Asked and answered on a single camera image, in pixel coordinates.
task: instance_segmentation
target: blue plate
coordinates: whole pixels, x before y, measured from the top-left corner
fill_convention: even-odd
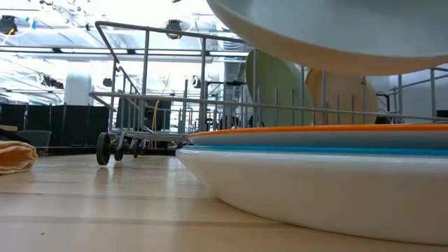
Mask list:
[[[364,155],[425,155],[448,156],[448,150],[407,149],[407,148],[327,148],[327,147],[285,147],[285,146],[184,146],[195,151],[261,151],[261,152],[297,152],[332,153]]]

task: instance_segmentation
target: metal railing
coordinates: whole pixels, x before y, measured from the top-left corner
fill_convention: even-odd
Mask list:
[[[435,118],[437,116],[437,106],[436,106],[436,98],[435,98],[435,81],[443,78],[447,78],[448,74],[444,74],[441,76],[435,76],[435,71],[448,71],[446,68],[442,67],[433,67],[430,70],[430,78],[419,80],[413,83],[403,84],[403,75],[398,75],[398,87],[392,87],[390,89],[390,93],[388,95],[393,95],[393,103],[395,108],[398,107],[398,113],[403,113],[403,89],[412,87],[415,85],[420,85],[424,83],[430,83],[430,105],[431,105],[431,115]]]
[[[253,55],[253,89],[252,89],[252,100],[253,103],[248,103],[246,100],[243,102],[235,102],[235,101],[219,101],[219,100],[212,100],[208,99],[208,91],[207,91],[207,85],[201,85],[200,92],[199,92],[199,99],[191,99],[187,97],[187,89],[188,85],[185,82],[185,90],[183,93],[183,97],[166,97],[166,96],[158,96],[158,95],[147,95],[146,94],[146,86],[147,86],[147,77],[148,77],[148,47],[149,47],[149,38],[150,38],[150,32],[158,32],[158,33],[164,33],[164,34],[178,34],[182,36],[189,36],[189,37],[195,37],[201,40],[201,55],[198,55],[198,57],[201,57],[201,83],[206,83],[205,81],[205,65],[206,61],[205,58],[207,56],[206,51],[206,42],[207,39],[213,39],[213,40],[221,40],[221,41],[232,41],[232,42],[238,42],[238,43],[245,43],[245,41],[237,38],[228,38],[228,37],[220,37],[220,36],[213,36],[208,34],[197,34],[192,32],[185,32],[185,31],[174,31],[174,30],[168,30],[168,29],[160,29],[160,28],[154,28],[154,27],[143,27],[139,25],[132,25],[132,24],[120,24],[116,22],[104,22],[104,21],[98,21],[95,23],[96,28],[98,29],[98,32],[100,36],[103,38],[107,48],[110,50],[112,56],[113,56],[113,75],[112,75],[112,92],[91,92],[90,96],[93,97],[95,100],[100,102],[101,104],[107,106],[111,110],[111,116],[113,117],[113,113],[116,112],[116,110],[113,107],[113,102],[115,98],[119,98],[122,100],[127,100],[130,103],[129,110],[134,110],[134,117],[137,116],[137,125],[133,125],[132,130],[124,130],[122,127],[120,129],[113,129],[112,120],[109,122],[109,133],[117,134],[121,132],[125,132],[126,134],[132,134],[135,137],[141,137],[145,138],[148,137],[150,139],[154,138],[162,138],[162,139],[182,139],[186,137],[186,134],[189,134],[192,132],[192,129],[195,130],[195,127],[193,127],[193,111],[190,112],[190,115],[188,116],[188,122],[187,120],[187,103],[196,103],[199,104],[199,111],[197,112],[199,114],[197,128],[199,131],[204,131],[206,129],[206,123],[207,118],[210,113],[213,113],[213,123],[216,124],[217,118],[221,116],[221,113],[218,113],[217,111],[207,112],[207,106],[210,105],[222,105],[224,108],[228,107],[239,107],[240,112],[236,116],[241,117],[240,121],[244,122],[241,124],[241,126],[246,127],[247,126],[247,117],[249,114],[253,117],[253,126],[261,126],[262,125],[262,115],[263,115],[263,109],[273,109],[275,110],[275,123],[278,123],[278,111],[279,110],[286,110],[291,111],[292,116],[294,117],[295,111],[299,111],[301,118],[302,118],[302,125],[305,123],[305,113],[322,113],[323,116],[323,122],[326,123],[328,121],[328,114],[336,113],[338,115],[338,122],[340,122],[340,115],[351,115],[352,118],[354,116],[361,116],[363,122],[365,122],[366,117],[368,116],[383,116],[383,117],[390,117],[390,118],[397,118],[399,120],[402,120],[403,118],[412,118],[412,119],[421,119],[421,120],[431,120],[434,122],[437,121],[443,121],[446,120],[446,118],[437,118],[435,116],[433,117],[424,117],[424,116],[414,116],[414,115],[403,115],[403,83],[402,79],[399,78],[399,87],[398,87],[398,94],[400,99],[400,105],[397,113],[371,113],[371,112],[365,112],[367,109],[366,104],[366,97],[367,97],[367,90],[364,85],[364,92],[363,92],[363,112],[360,111],[354,111],[354,98],[352,97],[352,108],[351,111],[345,111],[340,110],[340,99],[338,97],[338,105],[337,109],[327,109],[327,101],[326,101],[326,73],[322,73],[322,108],[310,108],[305,106],[305,92],[301,92],[301,99],[300,99],[300,106],[280,106],[279,105],[279,97],[278,97],[278,90],[273,94],[275,96],[275,103],[276,104],[263,104],[261,101],[261,87],[257,85],[257,50],[254,50]],[[121,67],[117,66],[117,64],[120,63],[120,60],[118,59],[117,55],[114,52],[114,49],[111,47],[111,44],[108,42],[107,37],[104,34],[104,31],[102,30],[102,26],[109,26],[109,27],[117,27],[117,28],[123,28],[123,29],[136,29],[145,31],[145,50],[144,50],[144,60],[143,60],[143,81],[142,81],[142,90],[138,91],[137,87],[133,84],[131,78],[127,75],[126,71]],[[305,68],[303,66],[300,67],[301,70],[301,90],[305,89]],[[119,90],[115,92],[116,89],[116,73],[117,72],[123,72],[123,85],[122,90]],[[126,84],[127,81],[129,81],[131,85],[131,89],[129,93],[125,93],[124,90],[126,90]],[[365,84],[365,77],[362,79],[360,84]],[[105,102],[101,97],[110,97],[111,98],[111,104],[108,104]],[[144,113],[145,109],[147,109],[146,100],[156,100],[156,101],[170,101],[170,102],[181,102],[183,104],[182,109],[179,111],[178,114],[178,132],[176,134],[172,133],[166,133],[166,132],[155,132],[152,129],[149,129],[147,126],[144,125]]]

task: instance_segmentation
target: metal frame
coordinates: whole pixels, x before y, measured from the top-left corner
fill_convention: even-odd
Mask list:
[[[444,74],[444,75],[436,77],[435,76],[435,71],[445,71],[445,72],[448,72],[448,69],[442,68],[442,67],[433,67],[433,68],[431,68],[429,70],[430,70],[430,73],[429,73],[430,78],[424,79],[424,80],[419,80],[419,81],[416,81],[416,82],[413,82],[413,83],[408,83],[408,84],[405,84],[405,85],[403,85],[403,75],[401,75],[401,74],[398,75],[398,87],[392,87],[390,89],[390,91],[392,91],[392,92],[390,92],[388,94],[385,94],[385,95],[393,95],[393,102],[394,102],[395,109],[397,109],[397,107],[398,107],[398,110],[397,110],[398,115],[402,115],[403,114],[403,88],[408,88],[408,87],[412,87],[412,86],[415,86],[415,85],[419,85],[419,84],[423,84],[423,83],[429,82],[430,83],[431,115],[432,115],[433,118],[437,117],[437,103],[436,103],[436,98],[435,98],[435,89],[436,89],[435,88],[435,81],[436,80],[440,80],[442,78],[448,77],[448,74]],[[438,122],[440,120],[433,119],[432,121],[434,123],[436,123],[436,122]]]
[[[136,30],[141,30],[141,31],[145,31],[146,35],[145,35],[145,51],[144,51],[144,61],[143,61],[143,84],[142,84],[142,91],[138,91],[136,86],[133,84],[133,82],[131,81],[131,79],[129,78],[129,76],[127,75],[126,71],[121,67],[121,66],[117,66],[120,63],[120,60],[118,59],[117,55],[115,54],[111,44],[108,42],[107,37],[104,33],[104,31],[102,30],[102,26],[109,26],[109,27],[117,27],[117,28],[123,28],[123,29],[136,29]],[[218,100],[208,100],[208,92],[207,92],[207,85],[205,84],[205,65],[206,65],[206,61],[205,58],[207,56],[207,51],[206,51],[206,42],[207,39],[213,39],[213,40],[221,40],[221,41],[232,41],[232,42],[237,42],[237,43],[245,43],[245,41],[241,40],[241,39],[237,39],[237,38],[228,38],[228,37],[221,37],[221,36],[213,36],[213,35],[208,35],[208,34],[197,34],[197,33],[192,33],[192,32],[185,32],[185,31],[173,31],[173,30],[168,30],[168,29],[160,29],[160,28],[154,28],[154,27],[143,27],[143,26],[139,26],[139,25],[132,25],[132,24],[120,24],[120,23],[116,23],[116,22],[105,22],[105,21],[98,21],[95,23],[95,27],[98,29],[98,32],[100,34],[100,36],[103,38],[104,43],[106,44],[107,48],[110,50],[111,55],[113,57],[113,78],[112,78],[112,92],[91,92],[89,95],[94,98],[95,100],[97,100],[98,102],[100,102],[101,104],[105,105],[106,107],[108,107],[111,110],[111,116],[110,116],[110,122],[109,122],[109,127],[108,127],[108,133],[111,135],[120,135],[119,141],[120,143],[118,144],[118,149],[121,148],[123,146],[123,138],[124,136],[129,136],[132,137],[133,139],[138,139],[138,140],[149,140],[149,141],[177,141],[177,142],[185,142],[187,141],[186,137],[187,134],[185,133],[185,128],[186,128],[186,113],[187,113],[187,108],[186,108],[186,103],[190,102],[190,103],[198,103],[199,104],[199,131],[204,131],[205,130],[205,122],[206,122],[206,118],[207,118],[207,104],[214,104],[214,105],[224,105],[224,106],[238,106],[240,108],[247,108],[248,107],[252,107],[253,108],[253,126],[257,127],[257,126],[261,126],[261,115],[263,112],[263,109],[274,109],[275,111],[278,111],[279,109],[283,109],[283,110],[288,110],[288,111],[301,111],[302,115],[304,115],[305,111],[308,112],[323,112],[324,115],[324,123],[327,122],[326,119],[326,115],[328,113],[337,113],[338,115],[341,114],[350,114],[352,115],[352,120],[354,120],[354,115],[362,115],[363,116],[363,120],[365,120],[366,116],[387,116],[387,117],[392,117],[392,118],[399,118],[400,120],[402,120],[403,118],[413,118],[413,119],[422,119],[422,120],[431,120],[431,121],[443,121],[443,120],[447,120],[446,118],[436,118],[433,113],[433,117],[422,117],[422,116],[412,116],[412,115],[403,115],[403,100],[400,99],[400,111],[398,114],[391,114],[391,113],[366,113],[365,112],[365,104],[363,106],[364,108],[364,112],[357,112],[354,111],[352,108],[352,111],[341,111],[339,109],[335,110],[335,109],[327,109],[326,107],[326,78],[325,78],[325,72],[323,72],[322,75],[322,91],[323,91],[323,101],[322,101],[322,108],[308,108],[305,107],[305,93],[303,92],[304,90],[304,86],[305,86],[305,68],[302,66],[301,67],[301,71],[302,71],[302,83],[301,83],[301,104],[300,107],[295,107],[295,106],[279,106],[277,104],[275,105],[271,105],[271,104],[263,104],[261,101],[261,96],[260,96],[260,89],[261,87],[256,85],[256,80],[257,80],[257,66],[256,66],[256,58],[257,58],[257,50],[255,49],[255,53],[254,53],[254,65],[253,65],[253,90],[252,90],[252,94],[253,94],[253,103],[248,103],[247,101],[242,101],[242,102],[233,102],[233,101],[218,101]],[[182,98],[180,97],[166,97],[166,96],[157,96],[157,95],[147,95],[146,94],[146,80],[148,77],[148,50],[149,50],[149,38],[150,38],[150,32],[158,32],[158,33],[166,33],[166,34],[178,34],[178,35],[182,35],[182,36],[190,36],[190,37],[195,37],[201,40],[201,45],[202,45],[202,49],[201,49],[201,88],[200,88],[200,93],[199,93],[199,99],[191,99],[191,98],[187,98],[187,83],[185,83],[185,91],[184,91],[184,96]],[[115,92],[115,86],[116,86],[116,72],[120,71],[123,73],[123,89],[122,90],[118,90],[117,92]],[[433,79],[434,82],[434,75],[433,75],[433,70],[432,70],[432,74],[431,74],[431,78]],[[126,90],[126,83],[127,81],[129,81],[130,85],[131,85],[131,92],[129,92],[129,94],[125,93]],[[398,94],[400,95],[400,97],[402,97],[402,91],[403,91],[403,87],[404,85],[402,85],[401,81],[399,81],[399,88],[398,88]],[[361,84],[365,84],[365,77],[363,77]],[[431,92],[431,97],[434,98],[435,96],[435,91]],[[278,93],[276,92],[276,101],[278,101]],[[108,104],[107,102],[105,102],[101,97],[110,97],[112,100],[112,104]],[[124,130],[123,129],[123,124],[122,127],[120,129],[113,129],[112,127],[112,115],[114,112],[116,112],[116,110],[113,107],[113,100],[114,98],[122,98],[122,99],[127,99],[128,101],[130,101],[129,104],[131,104],[133,106],[134,109],[134,115],[137,116],[138,118],[138,127],[137,127],[137,131],[135,130]],[[182,117],[179,116],[179,128],[178,128],[178,133],[174,134],[174,133],[166,133],[166,132],[154,132],[152,129],[147,128],[144,125],[144,111],[146,106],[145,101],[147,99],[152,99],[152,100],[159,100],[159,101],[170,101],[170,102],[182,102],[183,103],[183,107],[180,110],[180,113],[182,113]]]

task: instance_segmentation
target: black curtain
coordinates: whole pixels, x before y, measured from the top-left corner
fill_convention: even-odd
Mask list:
[[[89,106],[66,105],[62,133],[64,146],[84,146],[87,143],[89,110]]]
[[[88,120],[87,145],[96,146],[98,136],[107,132],[109,109],[104,106],[91,106]]]
[[[26,109],[26,105],[0,105],[0,125],[17,126],[17,130],[23,130]]]
[[[150,101],[146,101],[146,105],[154,107],[155,106],[156,101],[155,100],[150,100]],[[157,110],[157,113],[155,115],[156,120],[155,120],[155,129],[156,130],[161,130],[161,129],[166,129],[169,130],[169,125],[170,125],[170,118],[171,118],[171,102],[170,101],[159,101],[159,109],[163,109],[163,110]],[[138,111],[136,111],[136,116],[134,117],[134,107],[132,105],[130,105],[130,103],[125,99],[123,102],[123,99],[120,99],[120,101],[118,102],[118,111],[117,111],[117,121],[115,126],[117,128],[120,127],[121,125],[121,117],[122,117],[122,107],[124,106],[124,118],[123,118],[123,128],[127,129],[128,128],[128,120],[129,120],[129,116],[131,118],[130,122],[131,125],[130,127],[132,127],[134,124],[132,123],[132,120],[135,121],[135,125],[136,125],[136,129],[138,129]],[[146,108],[145,109],[145,126],[147,126],[148,128],[152,128],[153,126],[153,116],[154,116],[154,110],[152,108]]]
[[[64,146],[62,142],[62,130],[64,125],[64,105],[51,108],[51,139],[50,146]]]
[[[27,130],[50,130],[51,106],[28,106]]]

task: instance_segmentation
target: orange plate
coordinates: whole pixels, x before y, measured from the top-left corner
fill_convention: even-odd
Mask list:
[[[415,125],[320,125],[291,127],[255,127],[246,129],[224,129],[213,132],[199,132],[189,137],[202,137],[220,134],[253,134],[280,132],[380,132],[380,131],[448,131],[448,124],[415,124]]]

